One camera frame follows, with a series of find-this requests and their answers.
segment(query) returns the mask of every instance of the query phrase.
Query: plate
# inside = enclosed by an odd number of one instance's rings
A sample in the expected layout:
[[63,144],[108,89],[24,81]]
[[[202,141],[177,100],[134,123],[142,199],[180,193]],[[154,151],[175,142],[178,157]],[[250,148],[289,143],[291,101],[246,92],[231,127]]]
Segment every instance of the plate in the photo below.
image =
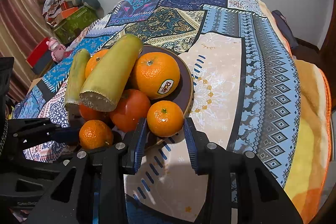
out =
[[[143,46],[143,50],[140,56],[146,53],[149,53],[149,52],[164,52],[170,55],[178,63],[178,66],[180,68],[180,73],[181,73],[180,81],[176,89],[171,94],[169,94],[168,96],[164,98],[157,99],[157,100],[151,100],[151,104],[154,104],[161,100],[173,101],[174,103],[179,105],[179,107],[182,109],[184,117],[188,117],[191,107],[193,105],[193,101],[194,101],[194,86],[193,86],[193,79],[191,77],[191,73],[187,65],[173,51],[165,49],[165,48],[161,48],[161,47],[152,46],[152,45],[145,44]],[[131,88],[129,84],[126,85],[125,89],[128,89],[128,88]],[[82,117],[74,117],[71,113],[68,114],[68,120],[69,120],[69,124],[71,127],[82,126],[85,122],[85,120]],[[115,142],[121,141],[120,137],[116,136],[116,131],[114,131],[114,135],[115,135],[114,136]],[[154,134],[149,134],[145,149],[148,149],[154,145],[158,145],[162,142],[163,142],[163,139],[155,136]]]

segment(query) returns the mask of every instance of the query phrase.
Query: tablecloth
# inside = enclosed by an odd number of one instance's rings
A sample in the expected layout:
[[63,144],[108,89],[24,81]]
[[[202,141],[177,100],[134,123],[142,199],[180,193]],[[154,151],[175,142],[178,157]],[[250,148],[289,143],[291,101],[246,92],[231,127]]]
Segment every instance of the tablecloth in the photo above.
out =
[[[197,130],[229,151],[254,151],[286,186],[298,140],[300,81],[288,43],[260,0],[123,0],[44,75],[16,106],[14,117],[50,117],[69,126],[63,104],[74,54],[112,47],[126,33],[179,54],[193,77],[190,117]],[[25,156],[53,161],[66,151],[65,145],[49,142]],[[193,222],[206,185],[207,177],[195,175],[190,166],[180,132],[151,148],[138,174],[125,176],[129,221]],[[232,201],[235,207],[234,175]]]

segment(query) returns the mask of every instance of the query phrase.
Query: silver bolt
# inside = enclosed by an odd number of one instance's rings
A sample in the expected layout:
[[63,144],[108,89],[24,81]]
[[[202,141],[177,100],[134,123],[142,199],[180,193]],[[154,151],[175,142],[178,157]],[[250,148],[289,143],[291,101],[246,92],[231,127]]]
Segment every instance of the silver bolt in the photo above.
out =
[[217,147],[217,144],[215,144],[215,143],[208,143],[207,144],[207,148],[209,148],[209,149],[216,149],[216,147]]
[[117,143],[116,145],[115,145],[115,148],[117,148],[118,150],[120,150],[120,149],[123,149],[123,148],[125,148],[125,144],[124,143]]
[[246,151],[245,152],[245,156],[250,158],[250,159],[253,159],[254,158],[254,153],[252,151]]
[[85,151],[79,151],[79,152],[77,153],[77,158],[82,159],[82,158],[84,158],[85,156],[86,156],[86,152],[85,152]]

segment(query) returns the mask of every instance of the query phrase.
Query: pink toy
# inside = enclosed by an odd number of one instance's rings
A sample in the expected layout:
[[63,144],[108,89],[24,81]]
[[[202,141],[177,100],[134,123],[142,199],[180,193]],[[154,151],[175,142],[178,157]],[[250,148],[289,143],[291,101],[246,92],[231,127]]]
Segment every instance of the pink toy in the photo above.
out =
[[63,60],[63,55],[65,53],[66,47],[59,43],[56,38],[51,37],[47,42],[49,50],[51,50],[52,59],[60,63]]

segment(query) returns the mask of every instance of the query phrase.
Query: large orange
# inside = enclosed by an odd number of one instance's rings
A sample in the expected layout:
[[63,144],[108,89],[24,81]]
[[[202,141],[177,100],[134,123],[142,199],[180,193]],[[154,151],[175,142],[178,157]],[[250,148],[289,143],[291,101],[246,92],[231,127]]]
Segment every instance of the large orange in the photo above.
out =
[[89,108],[85,105],[79,105],[79,113],[84,118],[84,120],[101,120],[104,121],[106,119],[106,112],[100,112]]
[[179,80],[179,65],[174,58],[163,52],[144,54],[135,62],[131,73],[133,87],[151,100],[171,94]]
[[140,118],[146,118],[151,103],[139,90],[124,90],[115,110],[110,112],[112,122],[125,133],[135,130]]
[[148,127],[159,137],[173,136],[182,129],[183,122],[181,108],[171,101],[159,101],[147,113]]
[[101,50],[99,52],[96,52],[89,60],[89,62],[86,64],[85,68],[85,79],[88,78],[89,74],[92,72],[92,70],[95,68],[97,63],[100,61],[100,59],[103,58],[103,56],[108,52],[109,49]]
[[111,146],[113,134],[106,123],[99,120],[90,120],[79,131],[79,141],[84,149]]

